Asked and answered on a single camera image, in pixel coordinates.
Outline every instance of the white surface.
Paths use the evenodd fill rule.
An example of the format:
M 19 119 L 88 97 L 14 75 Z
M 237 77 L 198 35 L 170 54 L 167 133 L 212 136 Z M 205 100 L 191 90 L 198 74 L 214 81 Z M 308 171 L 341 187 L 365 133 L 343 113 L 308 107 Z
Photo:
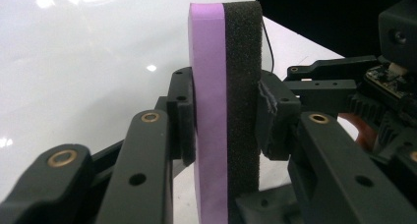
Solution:
M 75 142 L 96 153 L 124 138 L 189 66 L 189 3 L 231 1 L 245 0 L 0 0 L 0 200 L 43 151 Z M 340 57 L 265 22 L 281 78 Z M 261 189 L 287 183 L 285 168 L 262 159 Z M 174 211 L 197 223 L 192 167 L 174 181 Z

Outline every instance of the rectangular sponge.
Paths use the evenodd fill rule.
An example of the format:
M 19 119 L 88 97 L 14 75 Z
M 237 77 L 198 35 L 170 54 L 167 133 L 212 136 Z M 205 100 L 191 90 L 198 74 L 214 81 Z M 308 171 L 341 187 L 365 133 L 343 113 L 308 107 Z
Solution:
M 260 4 L 192 4 L 189 41 L 200 223 L 242 223 L 235 198 L 259 186 L 254 131 L 261 77 Z

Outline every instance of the circuit board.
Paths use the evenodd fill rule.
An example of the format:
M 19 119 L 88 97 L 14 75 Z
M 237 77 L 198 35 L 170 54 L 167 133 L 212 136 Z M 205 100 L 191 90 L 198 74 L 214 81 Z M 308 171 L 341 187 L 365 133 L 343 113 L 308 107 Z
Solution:
M 366 78 L 385 89 L 398 99 L 417 96 L 417 78 L 412 74 L 399 75 L 387 66 L 381 65 L 368 70 Z

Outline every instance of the purple foam layer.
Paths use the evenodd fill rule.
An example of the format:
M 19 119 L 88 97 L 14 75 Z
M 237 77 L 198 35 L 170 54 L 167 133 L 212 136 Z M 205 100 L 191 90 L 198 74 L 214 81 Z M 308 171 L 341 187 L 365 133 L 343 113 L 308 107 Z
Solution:
M 190 62 L 197 107 L 195 181 L 201 224 L 227 224 L 226 41 L 222 4 L 191 4 Z

